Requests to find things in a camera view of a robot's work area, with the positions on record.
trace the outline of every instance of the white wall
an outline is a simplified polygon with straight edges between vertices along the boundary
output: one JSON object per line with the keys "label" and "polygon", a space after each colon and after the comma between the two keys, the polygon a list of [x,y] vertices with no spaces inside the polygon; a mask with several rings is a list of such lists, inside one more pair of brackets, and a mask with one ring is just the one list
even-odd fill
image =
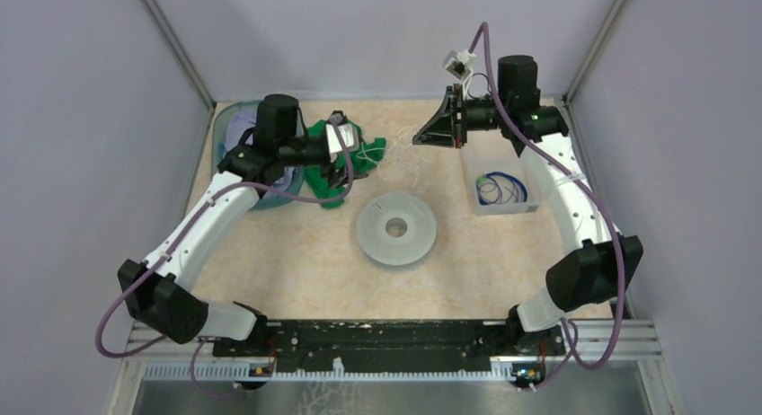
{"label": "white wall", "polygon": [[761,5],[633,0],[573,107],[691,414],[758,413]]}
{"label": "white wall", "polygon": [[0,0],[0,42],[0,413],[103,413],[96,324],[177,222],[207,113],[138,0]]}
{"label": "white wall", "polygon": [[274,91],[301,98],[441,96],[455,80],[441,67],[445,55],[467,48],[485,20],[495,58],[534,56],[543,92],[564,93],[613,3],[157,1],[219,102]]}

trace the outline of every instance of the green towel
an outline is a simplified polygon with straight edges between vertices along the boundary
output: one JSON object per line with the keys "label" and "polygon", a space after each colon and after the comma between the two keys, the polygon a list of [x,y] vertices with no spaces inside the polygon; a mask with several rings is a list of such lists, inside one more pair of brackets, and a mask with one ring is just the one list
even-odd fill
{"label": "green towel", "polygon": [[[350,121],[352,126],[354,126],[358,130],[358,135],[360,138],[360,148],[358,150],[355,150],[354,152],[350,153],[350,158],[352,161],[352,168],[354,168],[355,173],[357,172],[369,172],[370,170],[376,168],[376,163],[369,161],[368,159],[365,159],[365,156],[367,156],[370,159],[373,159],[373,161],[380,162],[381,159],[384,158],[384,149],[386,148],[386,138],[376,138],[372,143],[366,143],[362,139],[362,129]],[[325,130],[325,120],[320,120],[317,123],[315,123],[314,126],[309,128],[307,132],[309,132],[310,137],[317,137],[323,131]],[[344,155],[339,154],[338,162],[336,164],[338,168],[343,168],[344,166]],[[330,198],[335,197],[336,195],[339,195],[340,193],[344,192],[343,186],[336,188],[336,189],[329,189],[328,187],[328,181],[320,176],[320,169],[319,168],[305,168],[305,181],[307,182],[307,185],[312,189],[312,192],[315,193],[315,196],[318,198]],[[322,204],[323,208],[336,208],[344,203],[343,199],[339,199],[338,201],[334,201],[328,204]]]}

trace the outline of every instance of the gray floor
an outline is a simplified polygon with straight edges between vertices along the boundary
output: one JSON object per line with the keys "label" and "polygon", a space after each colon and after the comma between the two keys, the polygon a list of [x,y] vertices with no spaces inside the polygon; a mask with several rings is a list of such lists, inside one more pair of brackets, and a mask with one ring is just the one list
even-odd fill
{"label": "gray floor", "polygon": [[[205,384],[220,392],[230,385]],[[569,365],[541,392],[516,393],[500,383],[277,383],[226,400],[190,382],[144,382],[134,411],[142,414],[644,414],[650,413],[637,364],[609,363],[587,372]]]}

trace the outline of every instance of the beige tabletop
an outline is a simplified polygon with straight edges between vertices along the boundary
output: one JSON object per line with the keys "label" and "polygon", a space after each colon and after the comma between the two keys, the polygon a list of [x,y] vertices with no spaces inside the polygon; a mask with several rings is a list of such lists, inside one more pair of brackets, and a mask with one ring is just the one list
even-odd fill
{"label": "beige tabletop", "polygon": [[[546,205],[535,213],[474,215],[460,152],[405,147],[408,137],[395,141],[401,132],[414,133],[439,104],[301,102],[308,126],[332,110],[343,110],[362,127],[367,141],[386,137],[392,148],[389,159],[357,181],[341,207],[293,202],[246,213],[209,259],[194,294],[237,301],[280,319],[505,318],[513,305],[543,286],[545,272],[563,256],[558,229]],[[217,112],[223,108],[218,105]],[[513,153],[498,132],[487,134],[492,147]],[[210,138],[211,131],[191,204],[210,180]],[[415,193],[437,219],[430,256],[405,272],[372,264],[356,237],[360,210],[392,191]],[[301,194],[314,196],[306,183]],[[610,318],[611,313],[606,305],[596,305],[574,316]]]}

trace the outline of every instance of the purple cloth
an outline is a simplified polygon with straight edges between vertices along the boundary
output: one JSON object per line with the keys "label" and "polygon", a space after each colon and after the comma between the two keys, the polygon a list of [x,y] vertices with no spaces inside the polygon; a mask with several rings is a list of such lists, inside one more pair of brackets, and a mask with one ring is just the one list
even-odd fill
{"label": "purple cloth", "polygon": [[[229,152],[233,147],[238,145],[238,141],[244,134],[246,129],[256,126],[257,124],[257,110],[243,110],[233,115],[230,122],[227,124],[227,132],[225,133],[225,150]],[[251,144],[252,139],[246,141],[246,144]],[[283,191],[291,184],[291,179],[294,177],[294,168],[291,166],[286,167],[283,172],[283,177],[272,183],[272,187]],[[275,194],[267,192],[262,199],[272,198]]]}

